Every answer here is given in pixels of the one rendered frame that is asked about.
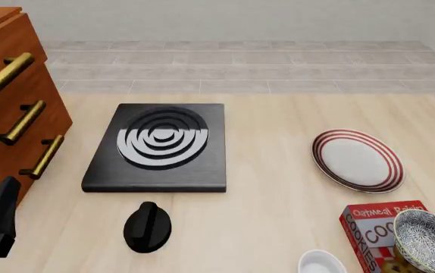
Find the flat black stove plate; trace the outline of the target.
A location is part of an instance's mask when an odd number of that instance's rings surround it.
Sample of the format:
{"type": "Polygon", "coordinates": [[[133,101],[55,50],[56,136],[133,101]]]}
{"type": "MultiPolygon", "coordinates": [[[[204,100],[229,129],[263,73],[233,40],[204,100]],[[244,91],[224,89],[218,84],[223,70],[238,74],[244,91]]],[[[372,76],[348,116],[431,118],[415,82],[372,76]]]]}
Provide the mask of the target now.
{"type": "Polygon", "coordinates": [[[84,174],[86,193],[223,193],[223,104],[119,104],[84,174]]]}

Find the small white bowl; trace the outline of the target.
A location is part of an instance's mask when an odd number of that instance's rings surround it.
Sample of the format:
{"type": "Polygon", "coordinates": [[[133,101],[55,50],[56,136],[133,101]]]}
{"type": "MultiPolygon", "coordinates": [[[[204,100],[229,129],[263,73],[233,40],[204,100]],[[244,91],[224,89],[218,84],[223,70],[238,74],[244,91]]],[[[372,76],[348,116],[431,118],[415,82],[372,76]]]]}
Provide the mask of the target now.
{"type": "Polygon", "coordinates": [[[343,263],[322,249],[311,249],[302,254],[297,273],[347,273],[343,263]]]}

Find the white plate with red rings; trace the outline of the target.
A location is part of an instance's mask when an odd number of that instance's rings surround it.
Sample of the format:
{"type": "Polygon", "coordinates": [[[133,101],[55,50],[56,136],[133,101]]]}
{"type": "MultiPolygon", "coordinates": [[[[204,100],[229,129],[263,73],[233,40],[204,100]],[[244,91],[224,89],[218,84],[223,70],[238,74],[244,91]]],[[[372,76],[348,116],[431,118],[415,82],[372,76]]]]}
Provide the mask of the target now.
{"type": "Polygon", "coordinates": [[[361,131],[323,131],[312,140],[311,155],[327,177],[358,192],[391,193],[406,179],[399,155],[383,141],[361,131]]]}

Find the red cookies box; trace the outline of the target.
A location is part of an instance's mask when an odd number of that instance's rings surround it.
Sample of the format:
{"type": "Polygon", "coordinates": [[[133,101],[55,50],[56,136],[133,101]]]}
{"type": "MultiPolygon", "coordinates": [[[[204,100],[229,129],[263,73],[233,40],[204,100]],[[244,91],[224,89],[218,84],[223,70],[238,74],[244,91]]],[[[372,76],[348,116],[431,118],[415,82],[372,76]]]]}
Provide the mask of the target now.
{"type": "Polygon", "coordinates": [[[394,250],[393,222],[408,209],[426,210],[419,200],[348,205],[340,216],[364,273],[399,273],[394,250]]]}

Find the black patterned bowl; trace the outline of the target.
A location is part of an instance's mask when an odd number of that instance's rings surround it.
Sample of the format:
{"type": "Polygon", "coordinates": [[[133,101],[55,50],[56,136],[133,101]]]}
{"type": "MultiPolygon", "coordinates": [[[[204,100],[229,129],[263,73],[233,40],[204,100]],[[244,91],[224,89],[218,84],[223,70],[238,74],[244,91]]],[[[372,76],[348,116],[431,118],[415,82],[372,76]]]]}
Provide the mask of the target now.
{"type": "Polygon", "coordinates": [[[402,257],[418,270],[435,273],[435,214],[408,209],[393,221],[395,245],[402,257]]]}

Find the low wooden drawer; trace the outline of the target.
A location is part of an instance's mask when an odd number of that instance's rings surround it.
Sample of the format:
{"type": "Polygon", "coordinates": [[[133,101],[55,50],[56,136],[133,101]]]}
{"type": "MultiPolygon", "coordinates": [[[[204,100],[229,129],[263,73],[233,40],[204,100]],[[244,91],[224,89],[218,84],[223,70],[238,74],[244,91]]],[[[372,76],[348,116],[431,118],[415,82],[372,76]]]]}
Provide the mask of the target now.
{"type": "Polygon", "coordinates": [[[41,178],[71,125],[59,95],[0,102],[0,183],[20,182],[17,201],[41,178]]]}

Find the middle wooden drawer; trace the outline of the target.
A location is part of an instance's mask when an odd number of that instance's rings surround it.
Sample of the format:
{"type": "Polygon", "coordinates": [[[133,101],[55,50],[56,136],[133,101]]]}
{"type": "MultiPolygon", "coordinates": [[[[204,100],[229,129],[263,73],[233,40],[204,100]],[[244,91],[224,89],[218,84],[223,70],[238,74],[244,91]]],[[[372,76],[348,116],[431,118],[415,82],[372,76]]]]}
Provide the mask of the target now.
{"type": "Polygon", "coordinates": [[[0,133],[7,133],[24,114],[21,105],[31,105],[43,100],[46,107],[41,115],[13,146],[0,142],[0,163],[11,156],[19,160],[34,158],[42,152],[41,140],[65,133],[72,125],[70,115],[44,65],[36,70],[22,96],[0,107],[0,133]]]}

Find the round black stove knob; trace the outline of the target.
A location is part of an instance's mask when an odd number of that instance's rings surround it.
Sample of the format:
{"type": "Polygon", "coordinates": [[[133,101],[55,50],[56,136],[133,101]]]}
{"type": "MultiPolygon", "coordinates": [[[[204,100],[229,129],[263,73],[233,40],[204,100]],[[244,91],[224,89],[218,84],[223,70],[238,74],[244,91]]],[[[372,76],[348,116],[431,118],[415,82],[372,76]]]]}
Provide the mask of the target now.
{"type": "Polygon", "coordinates": [[[169,214],[154,202],[143,202],[124,225],[124,240],[137,253],[151,253],[166,244],[172,231],[169,214]]]}

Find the tall wooden drawer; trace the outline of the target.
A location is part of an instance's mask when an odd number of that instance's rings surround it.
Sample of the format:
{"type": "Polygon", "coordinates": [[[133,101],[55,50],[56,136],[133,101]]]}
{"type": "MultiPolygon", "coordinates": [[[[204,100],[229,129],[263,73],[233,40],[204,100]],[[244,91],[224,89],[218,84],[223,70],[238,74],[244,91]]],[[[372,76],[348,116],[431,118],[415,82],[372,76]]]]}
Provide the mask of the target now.
{"type": "Polygon", "coordinates": [[[25,13],[16,14],[0,23],[0,70],[5,67],[4,58],[16,58],[29,52],[35,61],[0,92],[0,107],[22,96],[36,70],[45,65],[46,53],[36,31],[25,13]]]}

